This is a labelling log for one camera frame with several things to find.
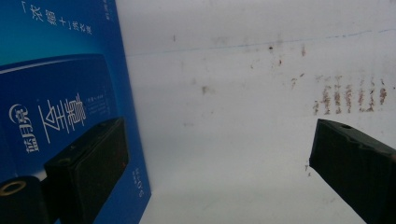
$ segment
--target blue box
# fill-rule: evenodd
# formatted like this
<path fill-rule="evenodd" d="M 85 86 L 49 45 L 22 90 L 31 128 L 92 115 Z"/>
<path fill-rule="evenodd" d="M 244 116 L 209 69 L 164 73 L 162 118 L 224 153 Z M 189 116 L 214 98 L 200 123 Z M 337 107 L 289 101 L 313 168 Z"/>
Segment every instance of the blue box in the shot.
<path fill-rule="evenodd" d="M 114 0 L 2 4 L 0 182 L 46 178 L 44 163 L 123 117 L 130 161 L 95 223 L 138 223 L 150 197 Z"/>

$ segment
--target printed logo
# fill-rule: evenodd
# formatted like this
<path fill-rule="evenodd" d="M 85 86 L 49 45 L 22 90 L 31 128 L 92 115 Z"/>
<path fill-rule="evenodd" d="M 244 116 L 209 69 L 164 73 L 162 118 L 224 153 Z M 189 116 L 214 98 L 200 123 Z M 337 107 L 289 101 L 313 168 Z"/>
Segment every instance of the printed logo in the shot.
<path fill-rule="evenodd" d="M 26 146 L 26 152 L 37 152 L 38 144 L 37 140 L 35 139 L 35 135 L 33 134 L 33 126 L 32 121 L 28 118 L 29 111 L 23 105 L 13 105 L 8 110 L 9 119 L 19 125 L 19 129 L 21 132 L 21 137 L 23 139 L 23 143 Z"/>

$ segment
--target dirty white surface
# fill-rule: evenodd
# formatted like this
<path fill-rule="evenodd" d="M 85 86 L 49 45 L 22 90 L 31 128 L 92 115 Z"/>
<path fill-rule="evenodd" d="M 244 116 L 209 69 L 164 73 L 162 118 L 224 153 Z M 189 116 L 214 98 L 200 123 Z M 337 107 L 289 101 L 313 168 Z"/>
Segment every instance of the dirty white surface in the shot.
<path fill-rule="evenodd" d="M 118 0 L 152 187 L 142 224 L 364 223 L 317 119 L 396 147 L 395 0 Z"/>

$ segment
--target small hole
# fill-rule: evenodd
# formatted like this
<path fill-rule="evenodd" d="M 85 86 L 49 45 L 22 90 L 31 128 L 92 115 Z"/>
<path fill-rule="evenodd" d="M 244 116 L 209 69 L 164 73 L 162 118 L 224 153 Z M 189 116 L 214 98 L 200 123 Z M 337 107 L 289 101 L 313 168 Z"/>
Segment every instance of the small hole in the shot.
<path fill-rule="evenodd" d="M 345 129 L 352 129 L 352 127 L 350 127 L 349 125 L 346 125 L 346 124 L 341 125 L 341 127 L 345 128 Z"/>
<path fill-rule="evenodd" d="M 26 187 L 26 182 L 24 181 L 13 181 L 11 183 L 8 183 L 4 185 L 2 188 L 0 188 L 0 196 L 8 196 L 11 194 L 14 194 L 21 189 Z"/>

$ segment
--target clip jaw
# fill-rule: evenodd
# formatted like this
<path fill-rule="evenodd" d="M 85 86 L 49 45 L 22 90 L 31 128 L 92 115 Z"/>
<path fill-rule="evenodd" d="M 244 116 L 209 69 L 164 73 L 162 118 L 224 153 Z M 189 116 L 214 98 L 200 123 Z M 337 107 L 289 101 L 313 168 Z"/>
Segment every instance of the clip jaw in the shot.
<path fill-rule="evenodd" d="M 309 165 L 369 224 L 396 223 L 396 150 L 319 119 Z"/>

